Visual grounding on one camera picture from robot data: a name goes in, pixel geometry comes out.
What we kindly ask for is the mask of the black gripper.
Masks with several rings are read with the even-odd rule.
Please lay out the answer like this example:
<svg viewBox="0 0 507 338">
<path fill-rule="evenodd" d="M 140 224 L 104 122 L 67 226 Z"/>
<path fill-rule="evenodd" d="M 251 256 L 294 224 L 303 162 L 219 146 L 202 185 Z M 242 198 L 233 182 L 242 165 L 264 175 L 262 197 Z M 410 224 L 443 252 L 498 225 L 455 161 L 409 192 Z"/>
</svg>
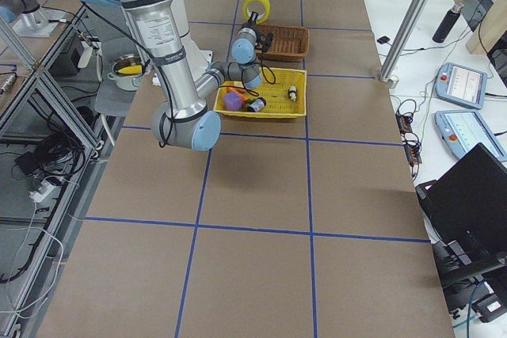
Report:
<svg viewBox="0 0 507 338">
<path fill-rule="evenodd" d="M 257 19 L 258 19 L 258 13 L 253 11 L 250 14 L 249 19 L 248 19 L 249 26 L 242 26 L 239 29 L 238 38 L 256 40 L 257 39 L 257 28 L 256 27 L 252 28 L 250 26 L 256 26 Z"/>
</svg>

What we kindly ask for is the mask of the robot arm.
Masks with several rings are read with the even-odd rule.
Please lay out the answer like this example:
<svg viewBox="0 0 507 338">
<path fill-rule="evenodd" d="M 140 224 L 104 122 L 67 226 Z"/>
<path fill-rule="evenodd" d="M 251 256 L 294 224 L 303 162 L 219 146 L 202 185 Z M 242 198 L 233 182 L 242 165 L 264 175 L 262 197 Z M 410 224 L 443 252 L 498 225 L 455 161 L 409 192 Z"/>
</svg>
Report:
<svg viewBox="0 0 507 338">
<path fill-rule="evenodd" d="M 123 10 L 138 50 L 154 65 L 166 97 L 153 115 L 151 127 L 161 146 L 210 150 L 219 138 L 221 119 L 208 109 L 207 96 L 227 81 L 241 82 L 247 89 L 261 84 L 260 64 L 255 58 L 211 63 L 194 79 L 171 9 L 173 0 L 79 1 Z"/>
</svg>

